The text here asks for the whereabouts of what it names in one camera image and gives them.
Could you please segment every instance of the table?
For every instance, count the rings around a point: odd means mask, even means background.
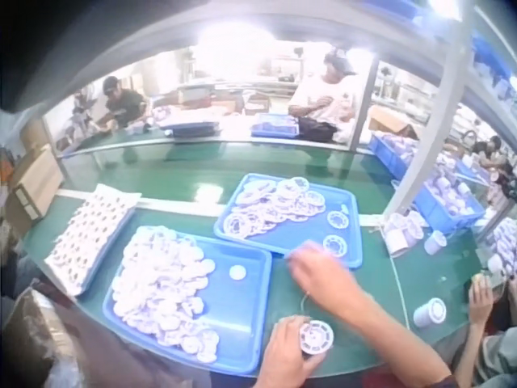
[[[361,214],[381,213],[393,195],[392,176],[376,157],[336,150],[298,145],[200,142],[148,145],[96,154],[104,159],[103,168],[89,154],[62,161],[69,176],[64,188],[91,192],[97,183],[105,183],[127,192],[142,192],[147,198],[185,202],[208,200],[212,204],[225,204],[241,178],[256,172],[284,177],[302,175],[312,183],[344,188],[356,194]],[[208,184],[221,188],[220,194],[202,200],[196,195]],[[78,199],[58,196],[45,219],[24,239],[27,253],[47,274],[50,273],[43,260],[52,249],[53,240],[64,230],[81,203]],[[215,217],[138,209],[107,253],[90,289],[78,299],[78,305],[94,320],[125,337],[123,331],[104,318],[102,302],[120,264],[122,250],[135,229],[140,225],[164,225],[189,234],[213,237],[215,220]],[[419,244],[395,259],[393,264],[378,232],[362,227],[361,234],[364,264],[355,275],[364,289],[391,315],[406,324],[405,308],[411,317],[413,311],[431,297],[441,297],[448,307],[444,324],[420,330],[410,322],[410,329],[430,344],[452,335],[468,322],[464,284],[480,268],[470,233],[452,239],[436,256],[428,256]],[[279,318],[301,312],[302,297],[285,262],[276,256],[264,346]],[[380,363],[375,352],[361,338],[320,311],[311,301],[305,303],[305,313],[327,321],[336,334],[334,347],[315,376],[351,373]]]

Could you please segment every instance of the white t-shirt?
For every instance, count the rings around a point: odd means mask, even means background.
[[[329,106],[311,112],[307,117],[333,125],[341,124],[340,117],[347,114],[347,109],[356,106],[355,77],[345,77],[340,83],[334,84],[323,81],[321,75],[304,78],[289,105],[308,107],[324,96],[334,100]]]

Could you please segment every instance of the blue crate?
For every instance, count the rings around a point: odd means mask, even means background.
[[[246,239],[227,236],[223,230],[223,222],[231,213],[231,208],[235,205],[237,195],[242,191],[246,183],[257,179],[271,179],[276,182],[284,180],[284,178],[269,175],[246,175],[237,186],[232,197],[229,199],[225,210],[214,224],[213,231],[217,237],[286,255],[307,240],[312,240],[321,245],[323,244],[323,239],[326,236],[329,234],[337,234],[343,237],[348,245],[348,252],[344,256],[343,262],[351,269],[361,266],[363,263],[363,244],[361,239],[361,229],[359,226],[357,199],[351,192],[339,188],[330,188],[320,184],[310,184],[309,190],[320,192],[325,197],[326,211],[310,217],[308,221],[285,221],[265,234],[258,234]],[[329,211],[339,211],[341,210],[341,205],[346,205],[350,213],[348,215],[350,224],[345,230],[337,230],[333,228],[326,219]]]
[[[450,234],[464,228],[470,228],[477,220],[485,215],[485,209],[477,202],[474,196],[467,196],[466,202],[467,206],[470,206],[474,210],[474,214],[469,214],[468,216],[451,216],[447,209],[435,199],[425,185],[414,199],[414,204],[427,224],[429,224],[433,230],[439,230],[445,234]]]
[[[272,265],[271,253],[215,238],[195,235],[192,237],[203,249],[206,257],[216,263],[215,271],[208,275],[208,287],[196,294],[205,303],[204,312],[198,317],[199,321],[210,326],[220,337],[217,360],[214,363],[202,364],[195,356],[186,354],[180,348],[161,346],[153,336],[127,326],[113,313],[111,287],[104,299],[103,313],[123,330],[126,339],[161,356],[219,373],[251,373],[256,370],[262,351]],[[229,269],[234,265],[242,265],[246,269],[246,277],[243,280],[230,279]]]
[[[478,171],[475,171],[472,168],[468,168],[461,160],[456,161],[456,173],[473,182],[489,184],[490,174],[487,170],[480,168]]]
[[[160,129],[171,130],[173,137],[208,137],[218,132],[219,123],[215,121],[207,121],[200,123],[186,124],[160,124]]]
[[[377,136],[372,136],[369,144],[370,150],[388,168],[389,172],[398,180],[402,180],[407,172],[407,166],[402,159]],[[458,229],[469,228],[485,215],[485,210],[473,196],[467,198],[467,206],[472,207],[474,214],[468,216],[451,216],[431,194],[427,187],[423,187],[414,200],[418,211],[433,230],[440,230],[449,234]]]
[[[404,164],[400,156],[398,156],[397,153],[393,151],[392,148],[380,137],[372,135],[372,139],[368,146],[396,179],[401,180],[404,177],[407,172],[407,166]]]
[[[293,139],[298,136],[300,129],[296,119],[289,115],[260,113],[257,124],[251,127],[253,137],[279,137]]]

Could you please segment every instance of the black t-shirt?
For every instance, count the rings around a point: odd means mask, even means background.
[[[144,97],[135,91],[122,89],[120,98],[116,101],[108,101],[106,108],[115,116],[120,127],[125,127],[128,122],[142,116],[140,104]]]
[[[472,148],[472,152],[475,154],[479,154],[480,152],[484,152],[487,159],[492,158],[492,152],[488,151],[488,144],[486,141],[478,141],[474,144]]]

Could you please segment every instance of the bag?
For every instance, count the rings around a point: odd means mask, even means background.
[[[332,137],[338,131],[332,124],[315,121],[308,117],[300,117],[298,119],[298,127],[300,134],[297,139],[316,141],[318,143],[328,143],[332,141]]]

